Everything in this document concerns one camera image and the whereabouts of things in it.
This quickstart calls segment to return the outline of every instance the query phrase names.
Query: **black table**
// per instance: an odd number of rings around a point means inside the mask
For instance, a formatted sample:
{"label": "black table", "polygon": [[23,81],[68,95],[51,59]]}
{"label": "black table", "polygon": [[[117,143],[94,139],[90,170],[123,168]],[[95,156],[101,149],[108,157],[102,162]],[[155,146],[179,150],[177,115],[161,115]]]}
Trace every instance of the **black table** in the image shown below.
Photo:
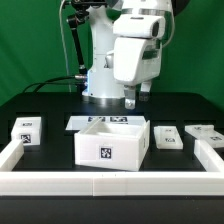
{"label": "black table", "polygon": [[[76,93],[19,94],[0,108],[0,149],[10,141],[17,117],[41,116],[41,146],[25,148],[16,171],[108,171],[74,164],[74,132],[65,131],[71,115],[142,115],[151,121],[150,150],[139,172],[201,171],[193,155],[194,138],[185,125],[213,124],[224,133],[224,113],[197,94],[154,93],[135,110],[120,106],[85,103]],[[181,152],[158,150],[153,127],[174,125],[184,143]],[[223,150],[218,153],[223,157]],[[15,197],[0,198],[1,223],[223,223],[223,197],[131,196],[131,197]]]}

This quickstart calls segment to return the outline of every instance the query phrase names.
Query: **white box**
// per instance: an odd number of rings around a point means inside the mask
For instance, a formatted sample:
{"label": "white box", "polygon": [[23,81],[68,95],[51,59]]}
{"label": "white box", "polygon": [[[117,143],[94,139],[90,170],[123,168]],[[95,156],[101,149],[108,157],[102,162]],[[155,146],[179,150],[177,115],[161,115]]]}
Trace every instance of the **white box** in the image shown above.
{"label": "white box", "polygon": [[22,139],[23,145],[40,145],[41,129],[41,117],[17,118],[11,138]]}
{"label": "white box", "polygon": [[75,134],[75,163],[138,171],[149,147],[149,123],[109,124],[94,119]]}

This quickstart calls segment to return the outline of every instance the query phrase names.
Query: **black cable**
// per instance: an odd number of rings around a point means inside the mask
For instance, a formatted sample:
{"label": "black cable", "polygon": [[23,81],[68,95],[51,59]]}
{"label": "black cable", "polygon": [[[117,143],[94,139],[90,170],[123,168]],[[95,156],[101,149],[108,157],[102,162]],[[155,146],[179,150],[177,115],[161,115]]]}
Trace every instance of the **black cable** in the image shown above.
{"label": "black cable", "polygon": [[77,83],[77,82],[68,82],[68,83],[53,83],[53,82],[37,82],[37,83],[33,83],[29,86],[27,86],[23,91],[22,93],[25,93],[29,88],[33,87],[33,86],[36,86],[36,85],[42,85],[42,87],[44,85],[79,85],[79,84],[83,84],[83,83]]}
{"label": "black cable", "polygon": [[45,86],[45,83],[48,84],[49,82],[56,82],[56,81],[61,81],[61,80],[66,80],[66,79],[75,79],[75,75],[70,75],[70,76],[61,76],[58,78],[53,78],[53,79],[49,79],[41,84],[39,84],[39,86],[37,86],[33,92],[37,92],[39,89],[41,89],[43,86]]}

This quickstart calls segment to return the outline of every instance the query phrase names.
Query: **small white block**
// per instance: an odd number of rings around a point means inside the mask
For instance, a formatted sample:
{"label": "small white block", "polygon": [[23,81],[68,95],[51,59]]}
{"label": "small white block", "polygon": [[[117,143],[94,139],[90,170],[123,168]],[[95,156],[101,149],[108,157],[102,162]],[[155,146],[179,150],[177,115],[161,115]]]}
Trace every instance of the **small white block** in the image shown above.
{"label": "small white block", "polygon": [[224,147],[224,135],[214,130],[214,125],[189,125],[185,131],[197,139],[205,140],[213,148]]}
{"label": "small white block", "polygon": [[23,154],[22,140],[12,140],[0,153],[0,171],[12,171]]}
{"label": "small white block", "polygon": [[154,127],[158,149],[183,149],[183,142],[175,126]]}
{"label": "small white block", "polygon": [[41,117],[17,118],[11,138],[22,139],[24,145],[40,145],[41,130]]}
{"label": "small white block", "polygon": [[214,131],[214,125],[187,125],[185,131],[197,139],[203,138],[203,136],[210,135]]}

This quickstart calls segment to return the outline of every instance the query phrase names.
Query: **white block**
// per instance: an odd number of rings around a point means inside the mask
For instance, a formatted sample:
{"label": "white block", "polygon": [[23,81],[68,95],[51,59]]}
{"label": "white block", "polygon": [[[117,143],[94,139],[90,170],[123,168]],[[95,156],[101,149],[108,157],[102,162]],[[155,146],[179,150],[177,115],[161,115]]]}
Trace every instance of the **white block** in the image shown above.
{"label": "white block", "polygon": [[154,127],[158,149],[183,149],[183,142],[175,126]]}
{"label": "white block", "polygon": [[75,134],[75,163],[138,171],[149,147],[149,121],[142,126],[102,123],[96,118]]}
{"label": "white block", "polygon": [[12,171],[23,154],[22,140],[12,140],[0,153],[0,171]]}
{"label": "white block", "polygon": [[41,117],[17,118],[11,138],[22,139],[24,145],[40,145],[41,126]]}
{"label": "white block", "polygon": [[203,138],[203,136],[210,135],[214,131],[214,125],[187,125],[185,131],[197,139]]}
{"label": "white block", "polygon": [[214,130],[214,125],[189,125],[185,131],[197,139],[205,140],[213,148],[224,147],[224,135]]}

